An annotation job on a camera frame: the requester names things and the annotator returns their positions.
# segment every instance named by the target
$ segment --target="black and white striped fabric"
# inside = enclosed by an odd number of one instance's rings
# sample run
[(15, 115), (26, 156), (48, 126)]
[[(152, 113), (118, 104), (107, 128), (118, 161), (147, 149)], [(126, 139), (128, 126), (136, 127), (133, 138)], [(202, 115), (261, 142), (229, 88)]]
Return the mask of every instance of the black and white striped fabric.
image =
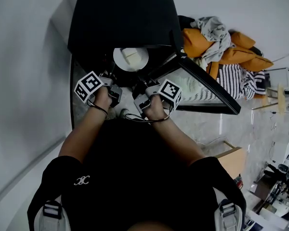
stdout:
[[(264, 72), (251, 72), (239, 64), (219, 65), (216, 81), (234, 98), (252, 99), (255, 94), (265, 95)], [(184, 101), (212, 101), (217, 97), (203, 87), (199, 93)]]

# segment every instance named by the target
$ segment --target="wrist strap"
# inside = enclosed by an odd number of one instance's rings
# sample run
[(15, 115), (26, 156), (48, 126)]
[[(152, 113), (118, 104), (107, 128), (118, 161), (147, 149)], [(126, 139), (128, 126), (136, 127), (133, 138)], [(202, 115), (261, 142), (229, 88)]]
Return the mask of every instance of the wrist strap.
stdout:
[[(135, 122), (142, 122), (142, 123), (155, 123), (155, 122), (166, 121), (166, 120), (170, 117), (172, 111), (173, 111), (173, 107), (170, 106), (168, 116), (166, 116), (165, 118), (160, 119), (160, 120), (144, 120), (141, 116), (139, 116), (139, 115), (135, 115), (135, 114), (131, 114), (131, 113), (126, 114), (126, 115), (125, 115), (125, 118), (126, 118), (126, 119), (129, 119), (129, 120), (131, 120), (131, 121), (135, 121)], [(130, 117), (128, 117), (128, 116), (135, 116), (135, 117), (137, 117), (137, 120), (136, 120), (136, 119), (132, 119), (132, 118), (130, 118)]]
[(94, 103), (91, 102), (90, 99), (87, 100), (87, 105), (90, 106), (90, 107), (93, 107), (93, 108), (96, 108), (98, 110), (103, 111), (105, 113), (105, 115), (108, 116), (108, 112), (105, 109), (102, 109), (101, 107), (95, 105)]

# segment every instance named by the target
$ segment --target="marble floor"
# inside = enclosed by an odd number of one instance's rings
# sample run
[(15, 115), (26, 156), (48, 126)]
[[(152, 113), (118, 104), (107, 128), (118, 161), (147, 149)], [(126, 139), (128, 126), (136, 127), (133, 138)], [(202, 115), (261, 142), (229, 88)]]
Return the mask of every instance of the marble floor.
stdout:
[[(81, 68), (74, 71), (73, 87), (78, 79), (85, 73)], [(247, 150), (245, 170), (243, 178), (243, 193), (247, 200), (247, 206), (252, 209), (259, 201), (247, 190), (260, 176), (265, 163), (270, 162), (274, 147), (272, 143), (279, 136), (289, 132), (289, 114), (281, 116), (272, 114), (270, 110), (252, 111), (253, 107), (262, 106), (260, 100), (239, 100), (241, 112), (239, 115), (207, 114), (185, 111), (175, 111), (171, 118), (177, 126), (188, 136), (194, 139), (206, 155), (217, 155), (230, 148), (223, 143), (229, 141), (234, 146)], [(138, 114), (130, 90), (123, 88), (121, 102), (113, 113), (120, 113), (122, 108), (127, 108), (131, 113)], [(88, 109), (78, 97), (73, 96), (73, 109), (75, 126)]]

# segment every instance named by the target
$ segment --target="cable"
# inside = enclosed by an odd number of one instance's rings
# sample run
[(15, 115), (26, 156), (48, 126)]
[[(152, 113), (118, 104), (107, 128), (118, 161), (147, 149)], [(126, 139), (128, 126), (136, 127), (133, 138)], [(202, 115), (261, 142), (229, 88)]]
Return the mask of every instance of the cable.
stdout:
[[(170, 109), (169, 109), (169, 114), (168, 114), (168, 116), (166, 116), (164, 119), (160, 119), (160, 120), (144, 120), (141, 116), (135, 115), (135, 114), (131, 114), (131, 113), (126, 114), (126, 115), (125, 115), (125, 118), (128, 119), (128, 120), (134, 121), (134, 122), (155, 123), (155, 122), (166, 121), (166, 120), (170, 117), (172, 111), (173, 111), (173, 107), (171, 106)], [(131, 115), (137, 117), (137, 118), (140, 119), (141, 121), (138, 121), (138, 120), (134, 120), (134, 119), (132, 119), (132, 118), (129, 118), (128, 116), (131, 116)]]
[(272, 117), (274, 116), (274, 114), (272, 114), (272, 116), (270, 117), (270, 120), (271, 120), (271, 131), (275, 128), (275, 125), (273, 124), (273, 121), (272, 121)]
[(280, 57), (280, 58), (272, 61), (272, 62), (275, 63), (275, 62), (277, 62), (277, 61), (279, 61), (279, 60), (281, 60), (281, 59), (284, 59), (284, 58), (286, 58), (286, 57), (288, 57), (288, 56), (289, 56), (289, 53), (288, 53), (287, 55), (283, 56), (283, 57)]
[(96, 108), (98, 110), (103, 111), (105, 113), (105, 115), (108, 116), (108, 112), (105, 109), (102, 109), (101, 107), (95, 105), (94, 103), (92, 103), (92, 101), (90, 99), (87, 100), (87, 105), (90, 106), (90, 107), (93, 107), (93, 108)]
[(111, 69), (109, 71), (109, 78), (111, 77), (112, 73), (114, 72), (115, 67), (116, 67), (116, 64), (114, 62), (112, 62), (112, 67), (111, 67)]
[(272, 142), (271, 148), (270, 148), (270, 150), (269, 150), (269, 158), (270, 158), (271, 160), (272, 160), (272, 158), (271, 158), (271, 150), (272, 150), (272, 148), (274, 148), (274, 146), (275, 146), (275, 141)]

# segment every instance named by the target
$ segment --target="shoe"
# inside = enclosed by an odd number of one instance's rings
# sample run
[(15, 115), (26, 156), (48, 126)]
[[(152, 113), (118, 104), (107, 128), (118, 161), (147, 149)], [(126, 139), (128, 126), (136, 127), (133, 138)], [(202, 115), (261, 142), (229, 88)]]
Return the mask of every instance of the shoe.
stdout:
[(128, 109), (122, 109), (119, 115), (119, 118), (125, 118), (125, 115), (128, 114), (130, 111)]

